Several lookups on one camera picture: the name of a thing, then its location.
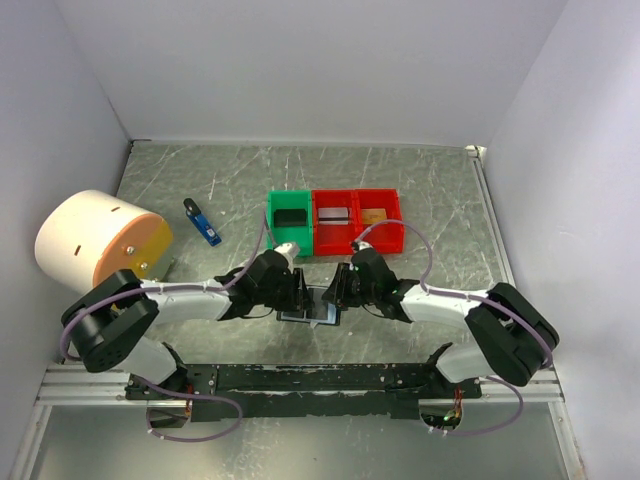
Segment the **blue usb stick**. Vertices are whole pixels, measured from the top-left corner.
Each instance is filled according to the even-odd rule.
[[[185,198],[182,203],[187,209],[187,217],[189,217],[191,223],[195,225],[205,240],[209,242],[209,245],[212,247],[218,245],[222,241],[220,235],[218,235],[218,232],[213,229],[209,220],[207,220],[207,217],[202,214],[202,211],[198,208],[196,202],[194,202],[192,198]]]

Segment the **white wall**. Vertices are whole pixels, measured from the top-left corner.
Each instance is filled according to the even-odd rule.
[[[127,139],[51,0],[0,2],[0,478],[6,478],[75,300],[33,256],[66,197],[113,190]]]
[[[590,478],[640,476],[640,2],[570,0],[489,147]]]
[[[57,0],[133,138],[486,145],[566,0]]]

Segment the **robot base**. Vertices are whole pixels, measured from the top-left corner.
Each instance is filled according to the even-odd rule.
[[[451,399],[460,386],[465,398],[480,398],[473,379],[459,384],[444,380],[428,363],[339,365],[210,365],[187,364],[187,384],[194,392],[237,401],[244,416],[305,417],[389,415],[418,419],[420,399]],[[136,382],[127,387],[128,400],[164,397]],[[233,407],[194,401],[193,422],[235,418]]]

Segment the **white cylinder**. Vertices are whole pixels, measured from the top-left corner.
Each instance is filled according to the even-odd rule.
[[[121,268],[142,278],[172,239],[160,215],[87,190],[47,218],[36,238],[35,256],[47,275],[86,293]]]

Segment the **marble surface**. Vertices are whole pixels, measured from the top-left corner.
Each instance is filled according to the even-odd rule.
[[[475,174],[464,149],[443,147],[184,146],[138,142],[118,197],[162,215],[175,235],[168,281],[226,273],[250,255],[272,190],[396,188],[404,218],[431,240],[435,286],[480,289],[502,280]],[[186,218],[192,197],[223,241],[210,247]],[[326,285],[348,257],[297,259],[308,284]],[[398,277],[418,278],[426,265],[420,239],[407,232],[405,252],[387,255]],[[253,315],[264,312],[255,308]],[[262,319],[194,319],[152,327],[150,338],[173,345],[186,362],[351,363],[424,361],[461,330],[428,322],[407,325],[343,314],[341,326]]]
[[[470,429],[504,420],[514,404],[468,404]],[[145,409],[56,407],[33,479],[41,480],[563,480],[549,409],[527,404],[508,429],[476,439],[429,435],[417,420],[383,416],[248,418],[198,444],[146,433]],[[188,426],[205,436],[231,421]]]

